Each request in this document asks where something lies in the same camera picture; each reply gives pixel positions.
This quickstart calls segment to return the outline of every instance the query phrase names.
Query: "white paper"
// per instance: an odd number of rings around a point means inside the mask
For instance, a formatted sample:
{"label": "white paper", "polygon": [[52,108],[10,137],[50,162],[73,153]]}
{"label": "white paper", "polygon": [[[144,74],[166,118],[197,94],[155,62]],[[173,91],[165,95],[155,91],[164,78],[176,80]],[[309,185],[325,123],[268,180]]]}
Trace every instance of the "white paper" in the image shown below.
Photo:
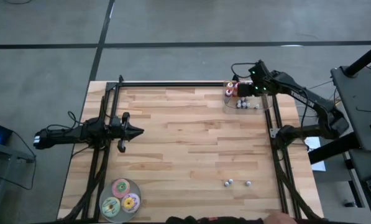
{"label": "white paper", "polygon": [[[319,137],[307,137],[305,139],[305,144],[309,146],[308,152],[311,152],[314,149],[321,147],[321,143],[319,142]],[[312,170],[314,171],[326,171],[326,167],[324,166],[324,161],[317,162],[311,165],[311,167],[312,167]]]}

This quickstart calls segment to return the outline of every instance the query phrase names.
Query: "wooden table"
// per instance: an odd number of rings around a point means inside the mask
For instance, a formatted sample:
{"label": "wooden table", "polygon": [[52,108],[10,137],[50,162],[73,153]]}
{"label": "wooden table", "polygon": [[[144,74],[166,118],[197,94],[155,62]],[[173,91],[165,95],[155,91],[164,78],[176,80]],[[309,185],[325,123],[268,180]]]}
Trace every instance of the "wooden table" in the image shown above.
{"label": "wooden table", "polygon": [[[90,83],[82,121],[98,116],[105,86],[106,82]],[[278,95],[278,104],[283,125],[299,126],[294,99]],[[164,222],[170,216],[188,215],[258,219],[280,211],[262,110],[223,113],[218,87],[122,87],[117,114],[125,111],[131,114],[130,123],[145,132],[126,143],[126,153],[117,150],[117,140],[112,142],[106,184],[128,178],[139,185],[142,208],[132,222]],[[84,147],[77,144],[74,152]],[[71,160],[58,218],[68,214],[85,192],[92,155],[86,150]],[[322,217],[305,147],[291,145],[289,155],[296,188]],[[234,183],[224,187],[228,179]],[[287,199],[291,210],[289,194]],[[91,201],[90,214],[95,196]]]}

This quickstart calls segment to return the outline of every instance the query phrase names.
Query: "clear plastic container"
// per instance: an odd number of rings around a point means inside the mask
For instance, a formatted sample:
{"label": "clear plastic container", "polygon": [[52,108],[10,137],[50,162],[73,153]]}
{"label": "clear plastic container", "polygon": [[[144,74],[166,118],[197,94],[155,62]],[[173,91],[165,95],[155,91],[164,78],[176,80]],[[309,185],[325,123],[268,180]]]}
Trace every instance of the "clear plastic container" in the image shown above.
{"label": "clear plastic container", "polygon": [[[252,85],[251,80],[241,80],[239,83]],[[237,85],[235,81],[225,81],[222,88],[222,109],[227,114],[256,114],[272,106],[272,96],[237,96]]]}

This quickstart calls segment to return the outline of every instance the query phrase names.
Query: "metal bracket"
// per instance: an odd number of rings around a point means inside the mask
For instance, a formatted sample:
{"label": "metal bracket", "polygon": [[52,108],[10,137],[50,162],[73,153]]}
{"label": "metal bracket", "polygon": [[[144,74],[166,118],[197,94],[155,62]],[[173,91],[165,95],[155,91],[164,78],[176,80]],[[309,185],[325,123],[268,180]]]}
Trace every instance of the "metal bracket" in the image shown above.
{"label": "metal bracket", "polygon": [[106,84],[105,91],[111,91],[114,90],[117,85],[117,82],[109,82]]}
{"label": "metal bracket", "polygon": [[277,136],[278,131],[279,131],[279,128],[270,128],[271,138],[275,138]]}

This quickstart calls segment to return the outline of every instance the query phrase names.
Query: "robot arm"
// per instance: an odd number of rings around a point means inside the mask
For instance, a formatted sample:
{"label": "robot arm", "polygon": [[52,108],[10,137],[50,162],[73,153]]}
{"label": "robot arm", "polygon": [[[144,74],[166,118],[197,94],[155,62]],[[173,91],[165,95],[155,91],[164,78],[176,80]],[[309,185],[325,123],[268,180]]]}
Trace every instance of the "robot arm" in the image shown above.
{"label": "robot arm", "polygon": [[104,97],[101,100],[99,116],[91,118],[76,128],[42,129],[35,134],[34,146],[36,149],[50,148],[56,144],[75,144],[85,142],[90,147],[102,148],[106,141],[120,138],[117,145],[120,152],[125,152],[124,141],[130,141],[144,132],[143,129],[133,127],[129,120],[130,114],[123,113],[120,120],[113,117],[112,124],[105,124]]}
{"label": "robot arm", "polygon": [[319,118],[317,125],[300,128],[294,128],[290,125],[282,127],[275,138],[275,144],[278,149],[286,147],[296,138],[322,136],[326,139],[336,139],[348,129],[349,124],[345,120],[344,115],[337,110],[331,100],[322,98],[300,86],[285,72],[269,72],[261,60],[249,69],[249,72],[253,84],[240,84],[238,86],[239,96],[287,94],[315,110]]}

